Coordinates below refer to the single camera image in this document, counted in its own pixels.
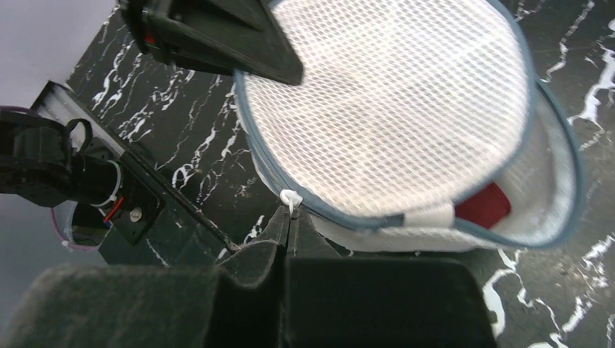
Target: open bag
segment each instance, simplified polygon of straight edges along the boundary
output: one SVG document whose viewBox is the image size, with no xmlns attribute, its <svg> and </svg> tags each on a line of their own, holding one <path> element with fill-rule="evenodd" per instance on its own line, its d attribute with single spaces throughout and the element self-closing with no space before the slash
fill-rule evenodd
<svg viewBox="0 0 615 348">
<path fill-rule="evenodd" d="M 545 248 L 585 206 L 566 117 L 498 0 L 282 0 L 299 86 L 235 72 L 255 167 L 356 251 Z"/>
</svg>

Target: red wire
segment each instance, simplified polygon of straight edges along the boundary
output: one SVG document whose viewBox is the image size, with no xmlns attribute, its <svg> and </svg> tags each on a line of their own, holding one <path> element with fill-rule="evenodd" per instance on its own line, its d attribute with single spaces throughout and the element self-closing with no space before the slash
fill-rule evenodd
<svg viewBox="0 0 615 348">
<path fill-rule="evenodd" d="M 113 217 L 113 214 L 115 214 L 115 212 L 117 212 L 117 210 L 120 209 L 120 205 L 122 205 L 122 202 L 124 202 L 124 197 L 120 197 L 120 199 L 117 200 L 117 202 L 115 203 L 115 205 L 113 206 L 109 214 L 107 214 L 107 216 L 104 217 L 104 220 L 102 221 L 103 223 L 108 223 L 109 220 L 111 220 L 111 218 Z"/>
</svg>

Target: white fabric tab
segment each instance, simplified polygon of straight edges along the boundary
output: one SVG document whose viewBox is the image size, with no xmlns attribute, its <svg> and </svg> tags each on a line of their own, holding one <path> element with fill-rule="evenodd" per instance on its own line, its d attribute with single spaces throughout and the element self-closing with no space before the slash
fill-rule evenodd
<svg viewBox="0 0 615 348">
<path fill-rule="evenodd" d="M 445 202 L 404 214 L 404 226 L 438 228 L 451 227 L 455 221 L 455 206 Z"/>
<path fill-rule="evenodd" d="M 282 192 L 280 192 L 280 199 L 282 203 L 289 206 L 291 215 L 293 208 L 298 207 L 299 204 L 303 202 L 303 197 L 293 190 L 282 190 Z"/>
</svg>

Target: black marble surface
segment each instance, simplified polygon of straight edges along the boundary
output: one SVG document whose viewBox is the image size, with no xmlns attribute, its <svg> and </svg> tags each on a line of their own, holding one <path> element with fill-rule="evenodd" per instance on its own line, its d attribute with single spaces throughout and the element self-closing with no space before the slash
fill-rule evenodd
<svg viewBox="0 0 615 348">
<path fill-rule="evenodd" d="M 589 206 L 558 249 L 448 256 L 483 286 L 501 347 L 615 347 L 615 2 L 503 2 L 526 34 L 537 73 L 571 116 L 587 165 Z M 234 243 L 258 235 L 275 212 L 276 197 L 256 176 L 237 122 L 230 78 L 142 56 L 114 13 L 68 83 Z M 173 265 L 167 257 L 178 252 L 148 249 L 156 257 L 144 263 Z"/>
</svg>

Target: gray floor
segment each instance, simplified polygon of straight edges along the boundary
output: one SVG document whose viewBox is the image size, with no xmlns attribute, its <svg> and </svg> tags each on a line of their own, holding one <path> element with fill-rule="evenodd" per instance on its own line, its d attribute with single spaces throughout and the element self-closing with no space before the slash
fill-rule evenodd
<svg viewBox="0 0 615 348">
<path fill-rule="evenodd" d="M 98 252 L 69 252 L 51 229 L 49 210 L 18 196 L 0 196 L 0 336 L 25 290 L 45 269 L 106 265 Z"/>
</svg>

